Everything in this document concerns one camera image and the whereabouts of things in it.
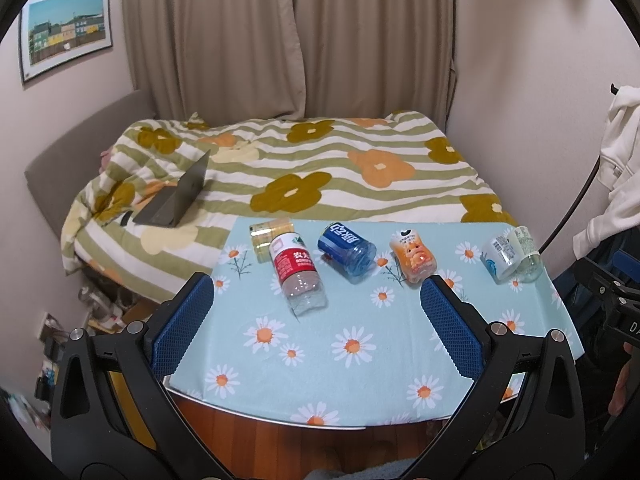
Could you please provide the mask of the red label bottle cup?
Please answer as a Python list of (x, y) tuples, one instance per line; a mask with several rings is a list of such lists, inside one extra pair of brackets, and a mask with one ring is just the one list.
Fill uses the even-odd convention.
[(269, 253), (282, 294), (296, 318), (328, 306), (319, 272), (298, 233), (278, 235), (270, 243)]

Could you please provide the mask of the white blue label bottle cup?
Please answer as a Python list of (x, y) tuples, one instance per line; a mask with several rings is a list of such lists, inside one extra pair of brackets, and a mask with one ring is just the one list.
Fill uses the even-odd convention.
[(491, 278), (501, 284), (518, 270), (523, 260), (523, 252), (503, 235), (488, 240), (480, 252), (480, 261)]

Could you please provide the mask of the orange label bottle cup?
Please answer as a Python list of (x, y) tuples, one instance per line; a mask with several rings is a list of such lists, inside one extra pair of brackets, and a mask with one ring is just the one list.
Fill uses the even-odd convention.
[(390, 238), (390, 249), (402, 274), (411, 284), (421, 283), (437, 270), (436, 258), (423, 243), (417, 230), (395, 232)]

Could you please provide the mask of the yellow label bottle cup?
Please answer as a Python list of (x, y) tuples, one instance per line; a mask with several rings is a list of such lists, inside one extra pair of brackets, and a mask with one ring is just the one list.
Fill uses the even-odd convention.
[(277, 218), (250, 226), (250, 240), (258, 263), (270, 260), (271, 242), (281, 234), (294, 231), (294, 224), (289, 218)]

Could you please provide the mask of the daisy print light-blue tablecloth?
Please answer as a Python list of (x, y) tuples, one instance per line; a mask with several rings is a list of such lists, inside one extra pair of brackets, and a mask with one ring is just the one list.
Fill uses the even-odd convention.
[(346, 278), (317, 242), (324, 223), (298, 220), (328, 303), (294, 314), (250, 219), (213, 270), (215, 300), (168, 387), (220, 410), (285, 425), (372, 427), (450, 416), (470, 388), (390, 252), (393, 223), (356, 222), (375, 244), (370, 271)]

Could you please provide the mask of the dark open laptop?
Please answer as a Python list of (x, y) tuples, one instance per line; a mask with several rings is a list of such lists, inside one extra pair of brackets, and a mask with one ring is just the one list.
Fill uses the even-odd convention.
[(202, 192), (209, 152), (186, 170), (176, 186), (165, 186), (134, 217), (134, 223), (175, 228)]

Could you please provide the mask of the grey bed headboard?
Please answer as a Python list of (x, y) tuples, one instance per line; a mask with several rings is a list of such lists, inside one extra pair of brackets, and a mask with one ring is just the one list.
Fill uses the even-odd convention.
[(155, 116), (149, 95), (136, 90), (68, 130), (27, 166), (27, 187), (54, 235), (61, 234), (77, 193), (98, 175), (101, 153), (131, 124)]

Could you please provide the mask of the white hanging hoodie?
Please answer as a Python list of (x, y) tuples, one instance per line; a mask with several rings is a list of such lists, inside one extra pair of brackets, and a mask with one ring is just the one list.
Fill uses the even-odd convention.
[(608, 109), (600, 147), (599, 182), (608, 206), (573, 238), (577, 259), (607, 238), (639, 226), (639, 89), (620, 87)]

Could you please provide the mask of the floral striped bed quilt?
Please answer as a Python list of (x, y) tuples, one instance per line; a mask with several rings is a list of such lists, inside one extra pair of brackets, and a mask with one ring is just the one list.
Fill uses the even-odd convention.
[[(175, 228), (134, 223), (209, 152), (202, 192)], [(434, 122), (382, 119), (142, 119), (75, 197), (61, 232), (67, 273), (91, 268), (164, 301), (219, 263), (240, 217), (329, 221), (510, 222), (495, 192)]]

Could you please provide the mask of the beige curtain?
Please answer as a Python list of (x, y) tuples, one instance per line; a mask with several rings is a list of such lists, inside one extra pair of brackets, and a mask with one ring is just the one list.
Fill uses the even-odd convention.
[(132, 81), (163, 118), (448, 116), (454, 0), (122, 0), (122, 13)]

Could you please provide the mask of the framed houses picture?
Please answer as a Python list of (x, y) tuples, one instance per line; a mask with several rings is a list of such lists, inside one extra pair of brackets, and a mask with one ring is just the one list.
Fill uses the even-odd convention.
[(23, 84), (113, 47), (111, 0), (27, 0), (18, 21)]

